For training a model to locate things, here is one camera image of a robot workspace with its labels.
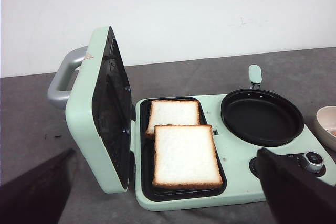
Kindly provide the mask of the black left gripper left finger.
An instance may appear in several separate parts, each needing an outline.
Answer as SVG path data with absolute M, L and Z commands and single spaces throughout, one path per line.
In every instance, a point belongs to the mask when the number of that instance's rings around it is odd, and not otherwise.
M 58 223 L 76 174 L 67 149 L 1 185 L 1 223 Z

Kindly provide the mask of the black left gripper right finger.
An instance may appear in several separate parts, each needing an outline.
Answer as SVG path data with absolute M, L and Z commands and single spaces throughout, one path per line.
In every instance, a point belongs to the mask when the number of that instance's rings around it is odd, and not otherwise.
M 278 223 L 335 223 L 335 187 L 266 148 L 257 151 L 256 169 Z

